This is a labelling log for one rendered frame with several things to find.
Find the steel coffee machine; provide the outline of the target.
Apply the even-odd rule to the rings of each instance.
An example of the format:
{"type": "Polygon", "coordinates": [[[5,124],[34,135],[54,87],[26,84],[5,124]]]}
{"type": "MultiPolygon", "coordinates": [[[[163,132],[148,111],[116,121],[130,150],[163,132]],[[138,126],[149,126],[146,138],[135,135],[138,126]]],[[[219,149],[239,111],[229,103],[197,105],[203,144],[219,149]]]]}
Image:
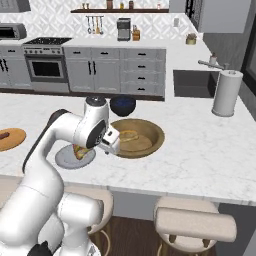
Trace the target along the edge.
{"type": "Polygon", "coordinates": [[[131,19],[130,18],[119,18],[117,20],[117,40],[118,41],[129,41],[131,38],[131,19]]]}

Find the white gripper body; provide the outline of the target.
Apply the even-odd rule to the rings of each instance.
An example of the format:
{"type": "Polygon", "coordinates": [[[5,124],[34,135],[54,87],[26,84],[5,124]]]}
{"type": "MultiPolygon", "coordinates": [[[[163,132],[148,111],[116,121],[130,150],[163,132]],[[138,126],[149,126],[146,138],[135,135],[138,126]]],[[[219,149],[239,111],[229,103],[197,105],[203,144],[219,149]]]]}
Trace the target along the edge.
{"type": "Polygon", "coordinates": [[[107,136],[106,141],[108,142],[106,151],[108,153],[117,155],[120,150],[119,136],[107,136]]]}

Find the grey round plate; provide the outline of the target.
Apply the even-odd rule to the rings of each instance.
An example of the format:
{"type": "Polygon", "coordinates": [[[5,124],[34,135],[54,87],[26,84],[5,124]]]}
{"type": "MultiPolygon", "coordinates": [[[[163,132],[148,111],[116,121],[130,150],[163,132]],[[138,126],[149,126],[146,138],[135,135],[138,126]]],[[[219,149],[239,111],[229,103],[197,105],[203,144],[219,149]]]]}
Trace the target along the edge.
{"type": "Polygon", "coordinates": [[[55,155],[55,162],[61,168],[73,170],[83,168],[90,164],[95,156],[96,151],[90,150],[81,160],[78,160],[74,154],[73,146],[69,144],[57,152],[55,155]]]}

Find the beige stool with backrest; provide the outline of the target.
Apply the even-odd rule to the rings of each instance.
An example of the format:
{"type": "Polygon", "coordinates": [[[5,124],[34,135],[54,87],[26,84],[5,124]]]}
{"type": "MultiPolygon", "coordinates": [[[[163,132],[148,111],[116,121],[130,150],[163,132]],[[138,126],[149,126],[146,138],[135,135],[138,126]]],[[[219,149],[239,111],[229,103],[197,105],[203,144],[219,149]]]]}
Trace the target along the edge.
{"type": "Polygon", "coordinates": [[[167,256],[169,248],[188,256],[208,256],[218,242],[234,242],[235,219],[220,214],[209,201],[161,197],[153,212],[155,230],[161,238],[157,256],[167,256]]]}

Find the orange wooden plate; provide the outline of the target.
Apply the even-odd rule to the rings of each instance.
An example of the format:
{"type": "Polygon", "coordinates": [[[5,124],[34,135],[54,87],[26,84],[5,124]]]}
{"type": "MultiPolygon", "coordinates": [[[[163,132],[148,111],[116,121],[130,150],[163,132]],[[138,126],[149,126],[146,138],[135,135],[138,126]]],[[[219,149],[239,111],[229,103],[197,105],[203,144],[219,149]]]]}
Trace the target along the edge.
{"type": "Polygon", "coordinates": [[[0,152],[7,151],[20,145],[26,138],[26,132],[20,128],[8,128],[0,130],[0,134],[9,132],[7,138],[0,140],[0,152]]]}

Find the beige round stool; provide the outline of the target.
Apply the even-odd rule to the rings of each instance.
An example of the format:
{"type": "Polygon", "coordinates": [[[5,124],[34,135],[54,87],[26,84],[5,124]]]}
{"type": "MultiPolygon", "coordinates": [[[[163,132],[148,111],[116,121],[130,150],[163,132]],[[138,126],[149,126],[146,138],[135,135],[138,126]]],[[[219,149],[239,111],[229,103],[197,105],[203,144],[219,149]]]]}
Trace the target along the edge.
{"type": "Polygon", "coordinates": [[[114,210],[114,197],[112,193],[104,189],[86,188],[82,186],[67,186],[66,192],[71,192],[81,196],[96,200],[100,205],[99,216],[101,220],[97,224],[92,224],[87,228],[88,235],[93,236],[96,246],[102,256],[110,256],[111,252],[111,229],[110,218],[114,210]]]}

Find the rail with hanging tools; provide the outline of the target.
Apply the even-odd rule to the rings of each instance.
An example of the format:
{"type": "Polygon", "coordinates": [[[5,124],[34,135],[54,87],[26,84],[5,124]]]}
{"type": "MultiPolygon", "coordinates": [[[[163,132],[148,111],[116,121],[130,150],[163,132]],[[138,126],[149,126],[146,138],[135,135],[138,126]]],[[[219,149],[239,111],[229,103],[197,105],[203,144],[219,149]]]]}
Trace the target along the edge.
{"type": "Polygon", "coordinates": [[[87,16],[87,32],[89,34],[103,35],[103,17],[102,16],[87,16]]]}

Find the dark blue bowl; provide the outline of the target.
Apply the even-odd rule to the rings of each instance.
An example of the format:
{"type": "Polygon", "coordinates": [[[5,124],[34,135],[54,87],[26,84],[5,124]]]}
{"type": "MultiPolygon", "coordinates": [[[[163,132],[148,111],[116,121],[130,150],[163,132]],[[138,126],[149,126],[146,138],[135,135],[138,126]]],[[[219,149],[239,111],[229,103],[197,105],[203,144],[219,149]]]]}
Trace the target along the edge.
{"type": "Polygon", "coordinates": [[[136,108],[136,100],[130,96],[116,96],[110,100],[110,109],[119,117],[130,115],[136,108]]]}

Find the white paper towel roll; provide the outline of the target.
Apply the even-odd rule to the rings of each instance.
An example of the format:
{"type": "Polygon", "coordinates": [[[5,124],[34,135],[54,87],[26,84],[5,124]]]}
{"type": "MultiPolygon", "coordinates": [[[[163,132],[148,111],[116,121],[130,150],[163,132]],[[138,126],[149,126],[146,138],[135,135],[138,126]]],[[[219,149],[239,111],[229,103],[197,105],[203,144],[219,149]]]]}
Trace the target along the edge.
{"type": "Polygon", "coordinates": [[[243,74],[235,70],[219,73],[214,95],[212,113],[220,117],[232,117],[242,83],[243,74]]]}

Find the dark sink basin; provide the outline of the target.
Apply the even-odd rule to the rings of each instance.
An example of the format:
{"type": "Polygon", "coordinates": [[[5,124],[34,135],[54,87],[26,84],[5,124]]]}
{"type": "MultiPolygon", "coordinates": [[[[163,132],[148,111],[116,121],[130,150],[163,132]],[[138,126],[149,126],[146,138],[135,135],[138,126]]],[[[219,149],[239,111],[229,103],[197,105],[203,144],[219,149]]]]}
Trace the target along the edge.
{"type": "Polygon", "coordinates": [[[176,97],[213,98],[219,72],[200,70],[174,70],[176,97]]]}

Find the grey cupboard and drawer run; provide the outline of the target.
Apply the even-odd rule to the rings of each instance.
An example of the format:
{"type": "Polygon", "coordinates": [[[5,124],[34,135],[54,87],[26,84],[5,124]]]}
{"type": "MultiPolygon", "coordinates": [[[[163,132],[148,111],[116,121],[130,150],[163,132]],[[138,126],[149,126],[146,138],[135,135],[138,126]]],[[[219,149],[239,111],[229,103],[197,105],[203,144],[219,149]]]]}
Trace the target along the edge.
{"type": "Polygon", "coordinates": [[[64,48],[70,89],[164,96],[166,50],[150,48],[64,48]]]}

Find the yellow green kettle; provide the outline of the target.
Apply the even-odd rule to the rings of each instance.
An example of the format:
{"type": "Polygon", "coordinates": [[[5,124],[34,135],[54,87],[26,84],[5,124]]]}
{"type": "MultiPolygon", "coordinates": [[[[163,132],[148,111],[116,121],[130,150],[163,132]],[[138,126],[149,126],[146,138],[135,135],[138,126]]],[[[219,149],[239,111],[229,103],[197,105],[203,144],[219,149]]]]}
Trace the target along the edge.
{"type": "Polygon", "coordinates": [[[187,45],[195,45],[197,41],[197,35],[195,33],[189,33],[186,36],[186,44],[187,45]]]}

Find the steel oven with hob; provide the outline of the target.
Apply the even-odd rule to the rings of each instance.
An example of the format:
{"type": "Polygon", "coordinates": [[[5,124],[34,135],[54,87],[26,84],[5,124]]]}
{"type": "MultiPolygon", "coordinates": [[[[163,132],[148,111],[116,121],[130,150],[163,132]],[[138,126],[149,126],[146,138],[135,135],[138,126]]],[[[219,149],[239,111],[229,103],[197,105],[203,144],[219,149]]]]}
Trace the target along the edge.
{"type": "Polygon", "coordinates": [[[32,88],[36,92],[68,93],[62,45],[70,37],[38,37],[22,45],[32,88]]]}

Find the dark wooden wall shelf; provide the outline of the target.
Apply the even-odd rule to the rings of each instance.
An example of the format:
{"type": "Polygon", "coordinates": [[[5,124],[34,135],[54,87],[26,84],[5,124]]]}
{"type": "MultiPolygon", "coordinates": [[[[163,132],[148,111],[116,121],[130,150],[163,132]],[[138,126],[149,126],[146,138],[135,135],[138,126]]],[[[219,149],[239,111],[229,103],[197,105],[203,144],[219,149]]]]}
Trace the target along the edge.
{"type": "Polygon", "coordinates": [[[169,13],[169,9],[75,9],[70,13],[169,13]]]}

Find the large wooden bowl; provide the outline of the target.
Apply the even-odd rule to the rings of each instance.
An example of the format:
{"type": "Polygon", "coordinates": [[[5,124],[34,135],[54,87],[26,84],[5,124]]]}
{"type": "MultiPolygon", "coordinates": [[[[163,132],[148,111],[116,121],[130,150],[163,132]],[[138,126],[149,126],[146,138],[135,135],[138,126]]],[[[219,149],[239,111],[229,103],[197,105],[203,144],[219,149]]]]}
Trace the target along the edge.
{"type": "Polygon", "coordinates": [[[146,157],[157,151],[165,139],[164,131],[156,124],[143,119],[123,119],[111,125],[119,132],[135,130],[139,138],[129,142],[120,141],[119,157],[135,159],[146,157]]]}

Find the grey extractor hood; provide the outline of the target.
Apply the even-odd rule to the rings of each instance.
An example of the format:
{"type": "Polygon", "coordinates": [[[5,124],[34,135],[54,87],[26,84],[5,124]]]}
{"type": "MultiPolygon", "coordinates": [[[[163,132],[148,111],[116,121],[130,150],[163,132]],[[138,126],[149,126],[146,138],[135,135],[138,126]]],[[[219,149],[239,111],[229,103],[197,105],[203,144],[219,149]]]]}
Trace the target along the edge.
{"type": "Polygon", "coordinates": [[[0,0],[0,13],[22,13],[30,10],[29,0],[0,0]]]}

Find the grey sink tap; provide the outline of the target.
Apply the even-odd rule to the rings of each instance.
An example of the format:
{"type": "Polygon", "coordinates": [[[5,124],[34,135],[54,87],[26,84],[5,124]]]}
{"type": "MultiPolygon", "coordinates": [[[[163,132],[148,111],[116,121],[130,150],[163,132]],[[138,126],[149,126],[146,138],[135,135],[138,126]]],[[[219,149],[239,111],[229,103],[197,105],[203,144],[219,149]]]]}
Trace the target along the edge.
{"type": "Polygon", "coordinates": [[[208,62],[199,60],[198,63],[201,65],[206,65],[210,68],[217,68],[217,69],[221,69],[221,70],[227,70],[229,68],[228,63],[224,63],[223,65],[219,65],[217,63],[217,56],[215,53],[211,54],[208,62]]]}

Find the tan bread bun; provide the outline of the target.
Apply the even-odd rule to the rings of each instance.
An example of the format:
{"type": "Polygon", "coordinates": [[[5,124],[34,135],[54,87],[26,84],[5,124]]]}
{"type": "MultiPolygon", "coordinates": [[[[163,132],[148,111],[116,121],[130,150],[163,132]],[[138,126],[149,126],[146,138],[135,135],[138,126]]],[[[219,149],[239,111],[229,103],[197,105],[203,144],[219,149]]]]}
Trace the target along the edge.
{"type": "Polygon", "coordinates": [[[139,135],[135,130],[124,130],[120,132],[119,138],[121,142],[129,142],[137,140],[139,135]]]}

